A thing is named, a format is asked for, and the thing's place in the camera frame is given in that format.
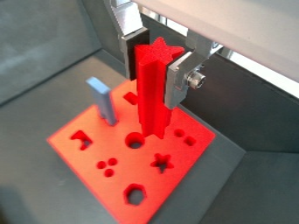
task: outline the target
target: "red elongated block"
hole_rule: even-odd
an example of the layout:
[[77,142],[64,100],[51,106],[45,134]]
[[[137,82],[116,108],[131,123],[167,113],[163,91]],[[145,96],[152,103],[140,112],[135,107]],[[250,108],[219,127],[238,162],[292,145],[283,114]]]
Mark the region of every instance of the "red elongated block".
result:
[[[144,138],[137,121],[136,82],[124,83],[111,97],[116,126],[108,126],[93,105],[48,142],[117,222],[143,224],[151,220],[215,135],[175,108],[164,138]],[[133,192],[144,195],[143,200],[131,200]]]
[[135,46],[137,113],[145,137],[155,134],[164,138],[172,117],[172,111],[164,106],[166,69],[182,54],[183,48],[168,46],[163,38],[151,45]]

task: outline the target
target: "gray floor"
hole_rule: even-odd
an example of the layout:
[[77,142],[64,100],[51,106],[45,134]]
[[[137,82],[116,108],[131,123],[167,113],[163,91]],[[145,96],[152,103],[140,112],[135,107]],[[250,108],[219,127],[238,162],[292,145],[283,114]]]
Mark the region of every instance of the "gray floor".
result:
[[0,105],[99,48],[81,1],[0,1]]
[[251,151],[200,224],[298,224],[299,155]]
[[[96,76],[113,88],[124,80],[123,73],[120,62],[100,51],[0,108],[4,223],[116,223],[45,138],[93,102],[85,79]],[[216,134],[151,223],[199,223],[244,155]]]

